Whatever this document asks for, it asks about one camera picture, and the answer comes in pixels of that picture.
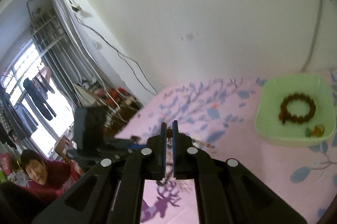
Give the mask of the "pink tree-print bed sheet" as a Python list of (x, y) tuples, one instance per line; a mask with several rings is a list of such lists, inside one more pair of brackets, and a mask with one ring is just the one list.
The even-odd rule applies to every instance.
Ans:
[(218, 160), (239, 159), (308, 223), (316, 223), (336, 195), (336, 136), (310, 148), (270, 145), (254, 121), (265, 80), (210, 80), (161, 91), (118, 133), (146, 142), (163, 122), (179, 130)]

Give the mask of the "folded ironing board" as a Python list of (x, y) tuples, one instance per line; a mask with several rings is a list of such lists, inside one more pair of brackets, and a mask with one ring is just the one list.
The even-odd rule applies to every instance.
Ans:
[(85, 89), (79, 84), (74, 84), (75, 94), (83, 107), (104, 106), (104, 102), (93, 92)]

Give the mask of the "woman in red sweater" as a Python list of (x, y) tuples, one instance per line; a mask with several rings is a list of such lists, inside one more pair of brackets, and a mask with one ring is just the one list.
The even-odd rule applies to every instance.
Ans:
[(67, 163), (48, 160), (30, 149), (21, 154), (21, 168), (29, 177), (27, 188), (32, 193), (51, 200), (63, 195), (84, 175), (75, 161)]

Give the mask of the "hanging dark clothes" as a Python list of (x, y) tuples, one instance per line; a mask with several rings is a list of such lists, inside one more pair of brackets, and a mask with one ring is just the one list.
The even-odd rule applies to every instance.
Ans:
[(45, 119), (51, 121), (53, 117), (56, 117), (56, 112), (51, 108), (47, 101), (42, 97), (41, 93), (34, 86), (33, 82), (26, 78), (23, 82), (23, 87), (27, 91), (28, 95), (32, 99), (34, 105), (44, 116)]

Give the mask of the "light green plastic tray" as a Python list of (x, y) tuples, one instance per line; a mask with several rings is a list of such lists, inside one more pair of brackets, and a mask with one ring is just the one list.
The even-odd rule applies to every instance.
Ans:
[[(325, 126), (322, 137), (306, 137), (307, 127)], [(255, 129), (269, 144), (306, 148), (335, 132), (334, 98), (318, 74), (292, 74), (268, 80), (259, 102)]]

